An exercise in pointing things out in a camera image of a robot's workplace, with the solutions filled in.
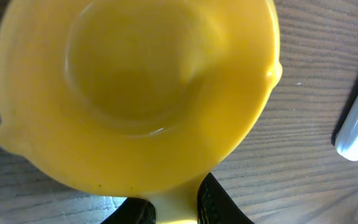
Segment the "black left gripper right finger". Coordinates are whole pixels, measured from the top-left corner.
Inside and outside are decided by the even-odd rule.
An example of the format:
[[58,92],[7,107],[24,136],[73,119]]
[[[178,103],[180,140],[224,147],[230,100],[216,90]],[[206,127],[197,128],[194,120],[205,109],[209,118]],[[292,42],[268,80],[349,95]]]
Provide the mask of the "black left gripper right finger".
[[204,178],[198,189],[197,209],[199,224],[254,224],[212,173]]

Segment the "yellow measuring scoop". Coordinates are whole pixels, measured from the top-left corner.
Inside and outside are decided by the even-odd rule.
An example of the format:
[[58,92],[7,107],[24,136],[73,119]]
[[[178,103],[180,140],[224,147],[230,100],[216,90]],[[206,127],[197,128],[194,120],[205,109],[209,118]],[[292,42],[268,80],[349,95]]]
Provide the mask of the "yellow measuring scoop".
[[198,223],[204,178],[282,76],[273,1],[10,1],[0,147],[91,194]]

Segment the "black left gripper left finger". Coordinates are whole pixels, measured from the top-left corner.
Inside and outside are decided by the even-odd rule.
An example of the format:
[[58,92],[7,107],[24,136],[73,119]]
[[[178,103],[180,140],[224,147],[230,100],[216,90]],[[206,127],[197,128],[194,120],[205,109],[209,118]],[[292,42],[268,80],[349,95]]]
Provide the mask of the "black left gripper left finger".
[[156,224],[155,208],[149,201],[129,197],[101,224]]

